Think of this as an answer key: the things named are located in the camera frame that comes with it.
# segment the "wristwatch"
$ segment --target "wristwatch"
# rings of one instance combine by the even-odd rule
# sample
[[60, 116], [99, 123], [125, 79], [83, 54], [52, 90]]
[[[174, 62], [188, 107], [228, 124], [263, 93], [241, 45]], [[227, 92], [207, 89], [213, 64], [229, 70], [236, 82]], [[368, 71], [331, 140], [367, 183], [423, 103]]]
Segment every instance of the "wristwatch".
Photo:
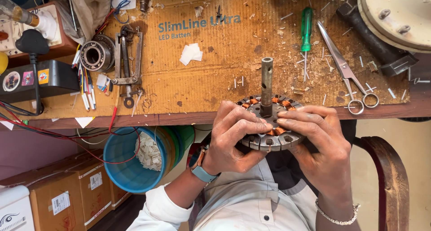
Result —
[[215, 179], [217, 179], [221, 173], [218, 173], [218, 175], [211, 175], [207, 173], [201, 166], [203, 163], [203, 158], [205, 157], [205, 152], [208, 150], [206, 146], [201, 146], [198, 148], [197, 152], [193, 154], [189, 167], [191, 169], [191, 172], [197, 176], [201, 181], [211, 183]]

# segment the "blue watch strap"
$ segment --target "blue watch strap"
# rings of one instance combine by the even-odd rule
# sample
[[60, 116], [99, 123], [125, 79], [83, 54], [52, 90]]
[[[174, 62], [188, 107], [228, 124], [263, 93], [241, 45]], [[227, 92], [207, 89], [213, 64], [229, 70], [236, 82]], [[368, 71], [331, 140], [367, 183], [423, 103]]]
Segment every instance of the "blue watch strap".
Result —
[[215, 180], [220, 174], [218, 175], [210, 175], [207, 173], [202, 167], [197, 166], [194, 170], [191, 171], [194, 175], [196, 175], [201, 181], [203, 182], [212, 182]]

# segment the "chain bracelet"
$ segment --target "chain bracelet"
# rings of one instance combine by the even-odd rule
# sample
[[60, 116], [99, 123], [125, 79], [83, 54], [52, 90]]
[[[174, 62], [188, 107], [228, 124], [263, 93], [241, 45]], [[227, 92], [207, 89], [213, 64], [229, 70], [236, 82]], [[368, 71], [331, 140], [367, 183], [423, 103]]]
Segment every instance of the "chain bracelet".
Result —
[[319, 198], [316, 199], [316, 208], [317, 208], [317, 211], [319, 211], [329, 221], [331, 221], [332, 223], [338, 224], [338, 225], [350, 225], [350, 224], [352, 224], [356, 220], [356, 218], [358, 216], [358, 208], [361, 206], [360, 204], [353, 205], [353, 218], [350, 221], [347, 221], [347, 222], [340, 222], [340, 221], [333, 220], [332, 218], [328, 217], [328, 215], [326, 215], [320, 209], [318, 200], [319, 200]]

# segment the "bolt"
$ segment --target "bolt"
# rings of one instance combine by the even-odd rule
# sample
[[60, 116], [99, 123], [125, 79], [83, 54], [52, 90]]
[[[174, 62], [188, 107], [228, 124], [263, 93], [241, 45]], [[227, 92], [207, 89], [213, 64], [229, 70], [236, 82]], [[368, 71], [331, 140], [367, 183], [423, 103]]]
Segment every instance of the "bolt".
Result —
[[399, 34], [407, 33], [409, 32], [410, 29], [411, 27], [409, 25], [404, 25], [398, 30], [398, 33]]
[[220, 14], [220, 6], [218, 6], [218, 11], [217, 11], [217, 18], [222, 17], [222, 14]]
[[384, 9], [384, 10], [382, 10], [381, 12], [380, 12], [380, 14], [378, 15], [378, 17], [380, 18], [380, 19], [385, 19], [389, 14], [391, 13], [391, 10], [390, 9]]

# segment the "scissors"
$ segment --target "scissors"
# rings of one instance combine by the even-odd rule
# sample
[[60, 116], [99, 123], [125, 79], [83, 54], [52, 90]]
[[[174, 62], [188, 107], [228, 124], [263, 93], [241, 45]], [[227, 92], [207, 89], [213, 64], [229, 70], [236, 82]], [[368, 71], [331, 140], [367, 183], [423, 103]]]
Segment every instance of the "scissors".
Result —
[[[378, 105], [379, 103], [379, 99], [378, 96], [376, 94], [373, 93], [367, 93], [364, 89], [364, 87], [362, 87], [362, 85], [359, 83], [358, 79], [356, 78], [356, 76], [353, 74], [353, 71], [351, 70], [351, 68], [349, 67], [349, 65], [346, 62], [346, 59], [344, 59], [344, 57], [341, 55], [340, 51], [338, 50], [338, 48], [335, 46], [334, 42], [332, 42], [331, 38], [329, 37], [327, 31], [325, 30], [325, 28], [323, 27], [322, 23], [319, 21], [317, 23], [317, 25], [319, 26], [320, 32], [322, 33], [323, 39], [326, 42], [326, 45], [329, 47], [329, 51], [332, 54], [332, 58], [335, 61], [335, 64], [337, 65], [337, 69], [339, 70], [341, 77], [343, 78], [347, 90], [349, 91], [350, 97], [351, 97], [351, 101], [349, 102], [347, 108], [349, 109], [349, 112], [354, 114], [354, 115], [359, 115], [364, 111], [364, 106], [368, 107], [368, 108], [374, 108]], [[353, 97], [352, 94], [352, 88], [350, 87], [350, 82], [349, 79], [353, 80], [353, 82], [356, 84], [356, 86], [358, 86], [358, 88], [362, 91], [362, 93], [364, 94], [364, 97], [362, 98], [362, 101], [360, 100], [356, 100]], [[375, 97], [375, 99], [377, 100], [377, 102], [372, 105], [369, 106], [365, 103], [365, 99], [368, 96], [373, 96]], [[352, 112], [350, 105], [353, 102], [358, 102], [361, 106], [361, 109], [358, 112]]]

